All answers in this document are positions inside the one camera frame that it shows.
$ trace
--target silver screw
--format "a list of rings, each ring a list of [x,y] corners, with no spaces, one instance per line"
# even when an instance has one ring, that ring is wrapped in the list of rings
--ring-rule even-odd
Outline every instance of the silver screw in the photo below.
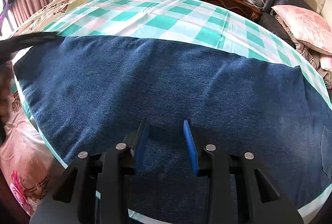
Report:
[[[244,157],[246,159],[253,159],[254,158],[254,154],[253,153],[250,153],[250,152],[247,152],[244,154]]]
[[[78,157],[80,159],[85,159],[88,156],[88,152],[82,151],[80,153],[78,153]]]
[[[115,148],[118,150],[123,150],[127,147],[127,145],[125,143],[118,143]]]
[[[206,150],[208,151],[214,151],[215,150],[215,145],[213,144],[208,144],[207,146],[205,146]]]

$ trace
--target black leather chair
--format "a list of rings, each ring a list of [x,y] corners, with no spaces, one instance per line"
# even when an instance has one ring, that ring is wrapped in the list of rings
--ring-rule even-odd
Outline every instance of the black leather chair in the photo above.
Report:
[[[293,5],[301,8],[305,8],[312,11],[312,8],[304,0],[264,0],[265,7],[262,9],[262,16],[258,21],[258,24],[276,34],[278,37],[286,41],[291,47],[294,48],[294,44],[287,32],[279,24],[275,16],[275,11],[271,8],[276,5]]]

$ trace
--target nightstand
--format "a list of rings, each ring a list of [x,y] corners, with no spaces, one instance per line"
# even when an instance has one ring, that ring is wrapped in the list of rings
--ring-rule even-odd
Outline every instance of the nightstand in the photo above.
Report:
[[[227,10],[233,11],[249,20],[256,20],[262,12],[255,6],[247,4],[244,0],[201,0],[219,7],[223,7]]]

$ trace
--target dark blue fabric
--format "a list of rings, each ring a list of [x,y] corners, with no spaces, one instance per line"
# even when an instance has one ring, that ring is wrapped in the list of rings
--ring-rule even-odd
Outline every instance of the dark blue fabric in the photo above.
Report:
[[[147,216],[203,221],[207,179],[191,171],[184,119],[231,154],[252,152],[298,208],[331,183],[321,141],[332,111],[299,67],[182,42],[85,36],[34,47],[14,71],[67,164],[80,151],[105,151],[150,119],[143,171],[127,184],[129,208]]]

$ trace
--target green and white checkered cloth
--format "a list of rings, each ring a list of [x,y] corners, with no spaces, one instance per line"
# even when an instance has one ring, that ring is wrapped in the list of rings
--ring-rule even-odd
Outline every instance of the green and white checkered cloth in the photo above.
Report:
[[[44,28],[63,36],[113,35],[183,41],[289,67],[331,102],[322,77],[273,33],[231,11],[198,0],[92,0]]]

